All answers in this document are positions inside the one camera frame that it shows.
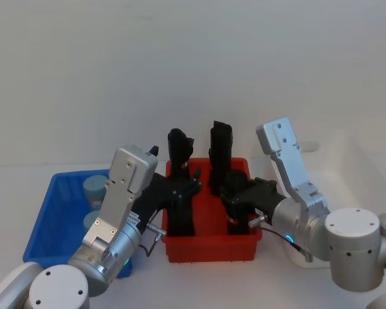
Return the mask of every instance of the blue light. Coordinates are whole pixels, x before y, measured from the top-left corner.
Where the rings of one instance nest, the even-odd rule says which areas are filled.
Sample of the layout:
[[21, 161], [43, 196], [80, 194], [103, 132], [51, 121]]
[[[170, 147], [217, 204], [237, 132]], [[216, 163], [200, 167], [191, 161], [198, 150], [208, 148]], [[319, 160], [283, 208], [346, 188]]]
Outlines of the blue light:
[[293, 240], [293, 238], [292, 238], [289, 234], [286, 235], [286, 239], [287, 239], [288, 241], [290, 241], [291, 243], [294, 243], [294, 242], [295, 242], [295, 241]]

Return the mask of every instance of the red plastic container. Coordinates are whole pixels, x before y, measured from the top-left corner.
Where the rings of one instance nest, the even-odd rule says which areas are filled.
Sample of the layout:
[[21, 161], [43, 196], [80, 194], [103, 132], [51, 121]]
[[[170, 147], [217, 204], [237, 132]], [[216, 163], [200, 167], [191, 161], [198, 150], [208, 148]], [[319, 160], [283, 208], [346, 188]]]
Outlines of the red plastic container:
[[[192, 158], [188, 161], [190, 173], [201, 168], [202, 190], [193, 197], [193, 223], [196, 235], [163, 238], [166, 253], [171, 263], [211, 262], [211, 261], [251, 261], [255, 258], [257, 242], [262, 238], [261, 229], [251, 229], [249, 235], [228, 235], [226, 211], [220, 198], [210, 194], [208, 179], [210, 160]], [[232, 169], [244, 171], [249, 176], [247, 161], [232, 158]], [[166, 175], [170, 174], [170, 162], [166, 165]], [[167, 229], [167, 213], [163, 211], [161, 223]]]

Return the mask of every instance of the white wall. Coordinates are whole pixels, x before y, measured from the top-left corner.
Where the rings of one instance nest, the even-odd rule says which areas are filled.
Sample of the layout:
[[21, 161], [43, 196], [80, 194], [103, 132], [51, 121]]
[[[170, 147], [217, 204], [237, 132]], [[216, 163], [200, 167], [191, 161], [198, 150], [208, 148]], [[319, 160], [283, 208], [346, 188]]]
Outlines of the white wall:
[[108, 162], [289, 115], [386, 151], [386, 1], [0, 0], [0, 164]]

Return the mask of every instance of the silver robotic arm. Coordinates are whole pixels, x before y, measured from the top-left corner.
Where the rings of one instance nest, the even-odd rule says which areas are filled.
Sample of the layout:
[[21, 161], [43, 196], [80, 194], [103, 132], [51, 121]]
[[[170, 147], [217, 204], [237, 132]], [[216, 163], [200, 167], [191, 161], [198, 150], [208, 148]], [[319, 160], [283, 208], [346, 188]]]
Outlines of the silver robotic arm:
[[[352, 292], [370, 291], [380, 285], [386, 269], [386, 214], [365, 209], [340, 209], [332, 213], [326, 198], [311, 183], [288, 118], [256, 129], [263, 152], [277, 164], [291, 196], [275, 208], [271, 224], [290, 235], [305, 253], [330, 261], [333, 281]], [[368, 309], [386, 309], [386, 294]]]
[[[136, 146], [117, 149], [99, 217], [69, 265], [16, 268], [0, 284], [0, 309], [88, 309], [89, 297], [108, 288], [140, 244], [140, 220], [131, 207], [150, 184], [157, 163]], [[147, 228], [158, 234], [156, 239], [165, 234], [150, 223]]]

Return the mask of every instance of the blue bin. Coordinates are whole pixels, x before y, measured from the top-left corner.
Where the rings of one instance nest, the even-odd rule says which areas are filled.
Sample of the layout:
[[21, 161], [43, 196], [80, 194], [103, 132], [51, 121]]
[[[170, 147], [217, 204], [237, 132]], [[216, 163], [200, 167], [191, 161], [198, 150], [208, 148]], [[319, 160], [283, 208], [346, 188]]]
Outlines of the blue bin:
[[[44, 268], [67, 264], [82, 244], [86, 230], [84, 217], [92, 211], [84, 195], [83, 182], [93, 175], [107, 177], [108, 169], [59, 173], [52, 177], [23, 254], [24, 262], [36, 262]], [[117, 278], [129, 277], [129, 260]]]

